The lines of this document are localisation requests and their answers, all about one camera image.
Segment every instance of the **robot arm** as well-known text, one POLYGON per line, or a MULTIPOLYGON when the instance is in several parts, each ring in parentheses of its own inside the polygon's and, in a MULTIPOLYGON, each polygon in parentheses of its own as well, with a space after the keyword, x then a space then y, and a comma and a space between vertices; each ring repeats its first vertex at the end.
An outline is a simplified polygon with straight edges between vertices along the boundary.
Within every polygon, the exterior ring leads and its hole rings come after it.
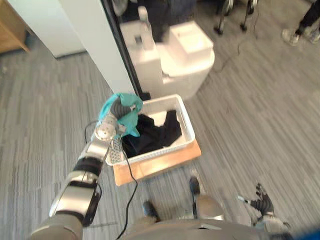
POLYGON ((50 208, 49 216, 32 234, 32 240, 72 239, 81 240, 83 227, 95 217, 100 194, 98 179, 107 157, 109 146, 117 134, 126 128, 117 123, 132 107, 114 101, 109 113, 98 122, 72 172, 67 176, 50 208))

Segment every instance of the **sneaker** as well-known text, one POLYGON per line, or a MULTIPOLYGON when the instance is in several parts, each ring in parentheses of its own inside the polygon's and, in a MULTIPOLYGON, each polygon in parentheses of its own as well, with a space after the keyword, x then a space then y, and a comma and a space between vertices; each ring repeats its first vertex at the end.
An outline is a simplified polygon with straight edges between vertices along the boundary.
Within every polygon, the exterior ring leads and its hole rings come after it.
POLYGON ((296 34, 295 30, 284 29, 282 31, 282 38, 287 44, 297 46, 300 36, 296 34))
POLYGON ((320 40, 320 31, 319 29, 315 29, 310 33, 309 41, 313 44, 316 44, 320 40))

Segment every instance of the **black pants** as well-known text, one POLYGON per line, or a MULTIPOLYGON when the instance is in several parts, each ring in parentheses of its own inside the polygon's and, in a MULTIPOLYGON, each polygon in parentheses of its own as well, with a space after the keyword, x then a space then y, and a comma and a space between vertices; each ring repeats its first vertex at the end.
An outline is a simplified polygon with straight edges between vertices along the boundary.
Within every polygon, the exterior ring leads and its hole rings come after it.
POLYGON ((295 31, 296 34, 301 35, 307 27, 312 26, 320 18, 320 0, 316 0, 304 15, 301 20, 299 28, 295 31))

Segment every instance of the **robotic hand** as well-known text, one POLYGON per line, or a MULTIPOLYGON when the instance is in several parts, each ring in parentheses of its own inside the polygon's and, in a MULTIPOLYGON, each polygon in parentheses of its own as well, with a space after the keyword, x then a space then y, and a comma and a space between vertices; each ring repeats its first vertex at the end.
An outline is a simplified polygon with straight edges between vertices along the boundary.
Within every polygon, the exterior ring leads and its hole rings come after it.
POLYGON ((238 199, 246 204, 249 204, 251 207, 255 208, 261 213, 261 216, 274 216, 274 205, 266 193, 265 189, 260 183, 256 185, 256 194, 258 196, 257 200, 246 200, 242 196, 238 196, 238 199))
POLYGON ((238 199, 246 204, 249 204, 254 209, 261 213, 261 217, 256 218, 252 225, 257 229, 262 229, 268 233, 282 234, 289 231, 290 225, 287 222, 282 222, 275 217, 274 205, 260 183, 256 185, 257 200, 247 200, 238 195, 238 199))
POLYGON ((90 141, 55 197, 49 212, 50 218, 31 234, 31 240, 81 240, 83 227, 93 222, 101 197, 101 193, 97 192, 98 179, 109 145, 116 135, 126 133, 126 127, 135 127, 135 118, 138 120, 138 112, 142 107, 142 101, 135 95, 120 93, 110 99, 102 108, 90 141), (123 104, 126 99, 130 99, 131 106, 123 106, 128 105, 128 101, 123 104), (123 122, 129 122, 130 114, 133 115, 131 124, 122 125, 123 122), (120 121, 124 116, 127 117, 125 121, 120 121))

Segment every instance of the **white plastic basket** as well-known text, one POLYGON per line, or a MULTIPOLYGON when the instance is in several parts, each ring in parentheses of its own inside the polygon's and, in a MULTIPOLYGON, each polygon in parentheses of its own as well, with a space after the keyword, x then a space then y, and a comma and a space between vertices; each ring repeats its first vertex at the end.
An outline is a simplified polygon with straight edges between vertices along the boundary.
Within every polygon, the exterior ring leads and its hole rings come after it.
MULTIPOLYGON (((167 111, 170 110, 176 110, 176 119, 180 123, 182 135, 171 146, 128 158, 129 163, 151 159, 183 149, 195 140, 195 132, 191 125, 187 110, 182 98, 177 94, 144 101, 140 114, 153 118, 156 126, 162 126, 165 122, 167 111)), ((127 164, 125 156, 121 151, 119 139, 113 140, 105 161, 110 166, 127 164)))

